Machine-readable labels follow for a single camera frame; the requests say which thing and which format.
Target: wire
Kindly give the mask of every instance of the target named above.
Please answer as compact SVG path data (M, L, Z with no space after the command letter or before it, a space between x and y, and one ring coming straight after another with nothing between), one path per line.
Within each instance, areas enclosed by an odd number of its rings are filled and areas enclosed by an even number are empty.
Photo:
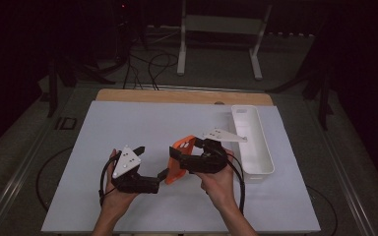
M41 196L41 193L39 192L39 179L40 179L40 176L41 176L41 173L42 171L44 170L45 166L47 166L47 164L53 160L55 157L57 157L59 154L63 153L64 151L66 150L69 150L69 149L72 149L73 147L66 147L60 151L58 151L57 153L51 155L45 162L44 164L41 166L41 168L39 169L37 175L36 175L36 178L35 178L35 193L36 193L36 196L38 197L38 200L39 202L41 203L42 207L45 209L45 211L48 211L48 206L47 204L44 202L44 200L42 199L42 196Z
M240 161L234 156L234 155L232 155L232 154L229 154L228 153L228 155L229 156L231 156L234 160L236 160L237 161L237 163L238 163L238 166L240 167L240 169L241 169L241 175L242 175L242 179L244 180L244 171L242 171L243 169L242 169L242 165L241 165L241 163L240 163Z
M241 163L238 161L237 158L235 158L235 156L233 156L232 154L229 154L229 156L231 156L233 159L235 159L238 163L238 165L240 166L240 169L241 169L241 174L240 172L237 170L237 168L235 168L235 166L232 164L232 162L227 159L226 160L226 163L232 168L232 170L235 172L235 174L237 175L238 177L238 181L240 182L240 203L239 203L239 206L238 208L240 209L241 213L244 214L244 203L245 203L245 183L244 183L244 173L243 173L243 170L242 170L242 166L241 166Z
M149 66L148 66L148 73L149 73L150 79L151 79L151 81L152 81L152 85L153 85L153 89L154 89L154 90L159 90L159 88L158 88L158 84L157 84L157 82L156 82L156 79L158 78L158 76L159 76L161 73L163 73L167 68L177 65L178 59L177 59L177 56L176 56L176 55L170 54L170 53L168 53L168 52L166 52L166 51L164 51L164 50L161 50L161 49L149 49L149 50L145 50L145 51L160 51L161 54L158 54L158 55L152 57L152 59L150 59L150 61L148 61L148 60L146 60L146 59L143 59L143 58L141 58L141 57L135 56L135 55L133 55L133 54L130 53L130 55L129 55L129 57L128 57L127 74L126 74L126 76L125 76L125 80L124 80L124 83L123 83L123 86L122 86L123 89L125 89L125 86L126 86L126 84L127 84L128 76L129 76L129 70L130 70L130 69L132 69L132 71L133 71L133 73L134 73L134 75L135 75L135 77L134 77L134 87L133 87L133 89L135 89L135 88L137 87L137 84L139 84L140 89L143 89L143 87L142 87L142 85L141 85L141 82L140 82L140 79L139 79L139 77L138 77L139 71L138 71L138 69L137 69L135 66L131 65L131 57L136 58L136 59L138 59L138 60L140 60L140 61L143 61L143 62L149 64ZM161 56L166 56L166 57L167 57L167 63L166 63L166 64L158 64L158 63L154 63L154 61L155 61L156 59L158 59L159 57L161 57ZM158 73L156 73L155 75L152 73L152 67L153 67L153 66L161 67L161 70L160 70Z
M333 204L330 202L330 200L328 200L327 197L325 197L321 192L319 192L318 190L312 188L311 186L309 185L305 185L307 189L310 189L312 191L314 191L315 193L317 193L319 196L321 196L329 205L330 205L330 208L331 210L333 211L333 214L334 214L334 218L335 218L335 225L334 225L334 230L333 232L330 234L331 236L334 236L336 233L337 233L337 229L339 227L339 219L338 219L338 216L337 216L337 213L336 213L336 210L333 206Z
M103 187L103 180L105 178L106 170L108 169L108 166L115 161L114 166L116 165L116 161L119 160L119 157L121 156L122 151L118 151L113 157L109 158L109 160L105 163L102 169L102 173L100 174L100 182L99 182L99 203L100 206L103 204L103 200L106 195L112 193L112 191L115 190L115 188L109 190L108 192L104 192L104 187Z

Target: table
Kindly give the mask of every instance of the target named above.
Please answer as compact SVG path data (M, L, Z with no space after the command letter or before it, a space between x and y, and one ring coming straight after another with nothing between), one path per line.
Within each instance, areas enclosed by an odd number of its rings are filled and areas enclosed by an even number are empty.
M100 209L99 176L112 148L145 146L139 173L155 176L166 166L168 146L183 134L199 136L212 126L228 125L230 106L213 105L216 102L260 105L276 171L260 184L246 185L245 215L252 226L258 232L319 231L282 119L267 94L116 89L101 90L91 105L42 231L92 231ZM219 213L199 186L200 179L194 175L169 186L161 183L158 194L141 195L133 202L115 232L226 233ZM237 186L234 182L238 199Z

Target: white tray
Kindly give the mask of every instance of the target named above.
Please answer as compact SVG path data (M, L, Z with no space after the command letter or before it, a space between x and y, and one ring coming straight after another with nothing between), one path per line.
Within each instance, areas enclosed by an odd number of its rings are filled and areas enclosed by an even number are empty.
M262 129L257 108L252 105L231 107L235 131L246 137L246 143L238 143L245 183L261 182L275 171L272 157Z

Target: white board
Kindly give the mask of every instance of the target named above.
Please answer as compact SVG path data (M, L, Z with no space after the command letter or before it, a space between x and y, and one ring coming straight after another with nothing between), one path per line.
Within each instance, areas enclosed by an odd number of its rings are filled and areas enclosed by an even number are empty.
M244 214L258 232L319 231L319 223L298 169L282 118L275 106L258 106L275 172L246 185ZM146 147L139 173L155 177L168 162L168 148L188 135L232 121L229 105L94 101L55 193L42 231L91 232L100 206L100 173L114 148ZM223 233L218 211L186 174L158 194L140 195L115 226L120 233ZM239 200L239 185L234 179Z

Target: wrist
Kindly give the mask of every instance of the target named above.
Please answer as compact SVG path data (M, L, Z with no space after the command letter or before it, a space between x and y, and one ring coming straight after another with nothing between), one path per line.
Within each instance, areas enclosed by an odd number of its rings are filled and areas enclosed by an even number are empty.
M111 235L113 229L115 228L116 222L120 217L112 213L110 210L103 210L100 212L99 218L97 219L96 225L94 227L93 236L105 236Z
M237 203L235 201L231 201L229 203L226 203L226 204L223 204L221 206L218 206L217 210L221 214L232 214L232 213L235 213L235 212L240 212L239 208L238 208L238 205L237 205Z
M114 222L118 221L123 213L115 211L112 207L103 207L100 216L103 218L103 220L106 220L106 222Z

